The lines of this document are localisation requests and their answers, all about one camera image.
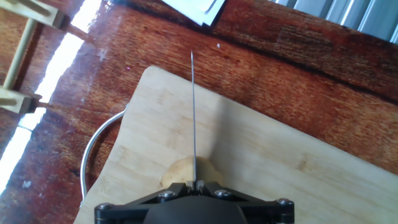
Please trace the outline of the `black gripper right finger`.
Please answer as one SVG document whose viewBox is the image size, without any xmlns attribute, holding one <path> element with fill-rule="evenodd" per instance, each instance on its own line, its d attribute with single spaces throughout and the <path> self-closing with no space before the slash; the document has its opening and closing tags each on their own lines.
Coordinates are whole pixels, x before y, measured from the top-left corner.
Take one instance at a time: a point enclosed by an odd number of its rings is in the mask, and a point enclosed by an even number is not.
<svg viewBox="0 0 398 224">
<path fill-rule="evenodd" d="M 221 186 L 218 182 L 198 181 L 195 192 L 237 205 L 248 223 L 295 223 L 295 204 L 287 198 L 265 201 Z"/>
</svg>

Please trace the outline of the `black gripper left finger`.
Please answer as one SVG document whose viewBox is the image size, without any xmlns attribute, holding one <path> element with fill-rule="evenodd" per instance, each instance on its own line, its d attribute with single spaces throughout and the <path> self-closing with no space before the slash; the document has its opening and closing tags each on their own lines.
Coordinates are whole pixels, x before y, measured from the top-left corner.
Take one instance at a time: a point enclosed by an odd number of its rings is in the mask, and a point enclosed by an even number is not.
<svg viewBox="0 0 398 224">
<path fill-rule="evenodd" d="M 166 189 L 154 192 L 124 205 L 104 202 L 94 208 L 94 223 L 113 224 L 124 221 L 141 223 L 144 221 L 149 210 L 155 205 L 189 196 L 194 192 L 195 184 L 192 182 L 188 182 L 187 184 L 173 183 Z"/>
</svg>

